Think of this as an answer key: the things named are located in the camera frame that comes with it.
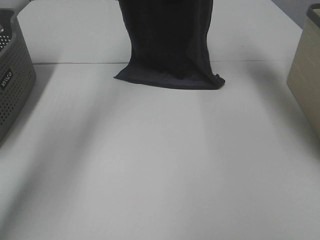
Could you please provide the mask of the dark navy towel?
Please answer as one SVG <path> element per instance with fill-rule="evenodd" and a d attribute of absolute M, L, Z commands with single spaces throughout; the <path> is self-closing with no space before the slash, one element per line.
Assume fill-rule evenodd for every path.
<path fill-rule="evenodd" d="M 120 0 L 131 43 L 128 65 L 115 79 L 169 89 L 218 90 L 208 32 L 213 0 Z"/>

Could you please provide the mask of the grey perforated plastic basket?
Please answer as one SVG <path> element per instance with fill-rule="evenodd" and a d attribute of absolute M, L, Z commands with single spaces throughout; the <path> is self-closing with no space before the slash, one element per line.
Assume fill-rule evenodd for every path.
<path fill-rule="evenodd" d="M 0 140 L 20 115 L 37 75 L 22 33 L 18 11 L 0 9 Z"/>

